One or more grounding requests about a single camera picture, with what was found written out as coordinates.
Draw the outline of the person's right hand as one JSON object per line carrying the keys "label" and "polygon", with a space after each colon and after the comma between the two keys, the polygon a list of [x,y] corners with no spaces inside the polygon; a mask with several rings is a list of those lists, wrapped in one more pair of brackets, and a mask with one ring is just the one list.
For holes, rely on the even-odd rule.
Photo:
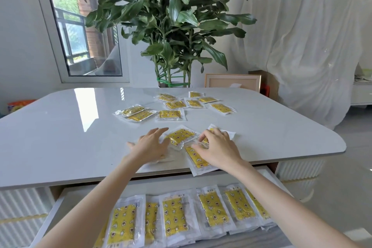
{"label": "person's right hand", "polygon": [[215,128],[213,132],[206,129],[202,132],[199,142],[195,144],[202,144],[201,141],[205,137],[209,141],[209,146],[206,146],[208,151],[200,156],[212,166],[233,175],[252,169],[249,162],[241,158],[237,146],[230,140],[227,133],[222,133],[218,128]]}

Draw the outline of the person's left hand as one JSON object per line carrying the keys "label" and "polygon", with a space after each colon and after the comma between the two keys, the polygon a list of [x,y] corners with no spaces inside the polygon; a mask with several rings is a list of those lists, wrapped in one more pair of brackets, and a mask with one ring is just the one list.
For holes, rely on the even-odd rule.
{"label": "person's left hand", "polygon": [[160,160],[167,153],[170,143],[169,138],[165,138],[162,142],[159,140],[167,130],[169,130],[168,127],[154,128],[141,136],[136,143],[127,142],[130,160],[139,167]]}

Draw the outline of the person's left forearm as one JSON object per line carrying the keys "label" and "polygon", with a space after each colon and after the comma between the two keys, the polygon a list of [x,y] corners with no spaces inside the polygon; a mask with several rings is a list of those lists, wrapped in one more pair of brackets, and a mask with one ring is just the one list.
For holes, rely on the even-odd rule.
{"label": "person's left forearm", "polygon": [[111,210],[143,165],[136,153],[120,164],[65,215],[35,248],[93,248]]}

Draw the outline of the person's right forearm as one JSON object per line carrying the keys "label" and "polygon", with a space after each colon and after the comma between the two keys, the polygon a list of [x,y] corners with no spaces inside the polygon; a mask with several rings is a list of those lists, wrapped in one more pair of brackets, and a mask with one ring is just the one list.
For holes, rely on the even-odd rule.
{"label": "person's right forearm", "polygon": [[360,248],[243,160],[232,163],[241,181],[296,248]]}

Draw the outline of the scatter of yellow packets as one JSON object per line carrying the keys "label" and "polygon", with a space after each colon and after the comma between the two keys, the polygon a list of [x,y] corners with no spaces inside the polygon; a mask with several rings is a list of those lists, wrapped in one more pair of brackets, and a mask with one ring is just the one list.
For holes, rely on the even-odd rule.
{"label": "scatter of yellow packets", "polygon": [[210,108],[222,115],[236,113],[236,110],[221,100],[205,96],[204,93],[189,91],[188,97],[180,98],[175,95],[160,93],[155,96],[156,100],[161,101],[165,109],[153,110],[140,104],[120,109],[114,112],[114,115],[122,120],[139,123],[152,116],[157,121],[186,121],[186,109],[206,109]]}

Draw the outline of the white drawer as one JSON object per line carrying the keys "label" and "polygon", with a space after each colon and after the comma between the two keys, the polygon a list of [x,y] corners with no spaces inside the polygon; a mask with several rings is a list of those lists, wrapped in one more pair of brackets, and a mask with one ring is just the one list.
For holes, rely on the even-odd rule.
{"label": "white drawer", "polygon": [[[211,172],[193,177],[193,175],[178,175],[168,177],[149,178],[130,181],[122,197],[137,194],[161,195],[177,190],[201,188],[208,185],[227,186],[237,183],[237,179],[222,171]],[[53,228],[77,203],[79,203],[94,185],[68,187],[63,190],[49,215],[46,217],[39,232],[29,248],[35,248],[42,237]],[[278,228],[268,231],[257,229],[251,232],[227,235],[217,239],[197,241],[184,248],[295,248]]]}

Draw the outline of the green tie on plant stems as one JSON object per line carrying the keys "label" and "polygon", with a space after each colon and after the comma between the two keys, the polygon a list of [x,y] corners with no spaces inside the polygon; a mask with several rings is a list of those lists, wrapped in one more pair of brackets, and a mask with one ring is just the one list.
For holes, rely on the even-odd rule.
{"label": "green tie on plant stems", "polygon": [[163,75],[162,77],[157,77],[158,86],[160,88],[188,88],[189,83],[185,76],[171,76],[170,81]]}

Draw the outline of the row of yellow packets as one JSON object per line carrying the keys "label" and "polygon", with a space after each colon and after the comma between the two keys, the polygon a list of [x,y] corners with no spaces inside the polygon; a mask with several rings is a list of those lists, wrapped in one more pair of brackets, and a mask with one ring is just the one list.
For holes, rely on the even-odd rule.
{"label": "row of yellow packets", "polygon": [[179,248],[277,224],[242,184],[211,185],[115,204],[93,248]]}

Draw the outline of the orange snack bag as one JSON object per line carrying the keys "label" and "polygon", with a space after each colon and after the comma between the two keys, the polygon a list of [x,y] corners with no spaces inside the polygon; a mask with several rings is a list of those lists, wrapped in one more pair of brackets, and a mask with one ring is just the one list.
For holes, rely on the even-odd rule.
{"label": "orange snack bag", "polygon": [[21,100],[21,101],[14,101],[7,104],[8,113],[13,113],[33,102],[36,100]]}

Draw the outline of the white framed window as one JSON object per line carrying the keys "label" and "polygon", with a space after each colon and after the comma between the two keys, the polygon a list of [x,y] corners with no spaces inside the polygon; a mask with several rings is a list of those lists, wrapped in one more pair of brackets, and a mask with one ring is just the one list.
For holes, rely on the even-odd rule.
{"label": "white framed window", "polygon": [[129,84],[125,47],[99,0],[39,0],[62,83]]}

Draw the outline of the large green leafy plant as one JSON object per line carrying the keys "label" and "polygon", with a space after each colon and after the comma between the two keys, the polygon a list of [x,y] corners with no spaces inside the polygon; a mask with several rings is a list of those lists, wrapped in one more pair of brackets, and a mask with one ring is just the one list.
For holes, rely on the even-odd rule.
{"label": "large green leafy plant", "polygon": [[134,45],[148,44],[141,56],[150,57],[156,77],[185,76],[191,82],[194,61],[213,61],[228,70],[226,55],[213,45],[216,37],[235,35],[243,39],[246,32],[239,24],[253,25],[253,15],[230,14],[230,0],[99,0],[110,12],[107,23],[121,25],[123,38]]}

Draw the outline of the white sheer curtain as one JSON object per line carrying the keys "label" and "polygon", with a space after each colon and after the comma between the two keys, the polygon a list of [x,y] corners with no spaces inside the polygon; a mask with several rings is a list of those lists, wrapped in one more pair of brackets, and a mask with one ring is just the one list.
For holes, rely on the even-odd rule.
{"label": "white sheer curtain", "polygon": [[257,19],[239,25],[246,35],[231,40],[233,59],[274,76],[286,107],[332,130],[340,124],[372,0],[233,0],[230,8]]}

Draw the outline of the white low cabinet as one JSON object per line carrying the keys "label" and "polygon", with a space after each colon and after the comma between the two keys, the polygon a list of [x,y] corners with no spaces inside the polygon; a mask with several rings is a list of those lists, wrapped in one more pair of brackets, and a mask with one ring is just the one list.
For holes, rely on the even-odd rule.
{"label": "white low cabinet", "polygon": [[372,105],[372,81],[354,81],[351,106]]}

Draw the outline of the gold picture frame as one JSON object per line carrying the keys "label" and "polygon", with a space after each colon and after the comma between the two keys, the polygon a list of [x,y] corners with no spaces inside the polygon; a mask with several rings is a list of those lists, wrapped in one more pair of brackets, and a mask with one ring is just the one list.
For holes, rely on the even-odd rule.
{"label": "gold picture frame", "polygon": [[206,74],[206,88],[241,88],[260,92],[261,75]]}

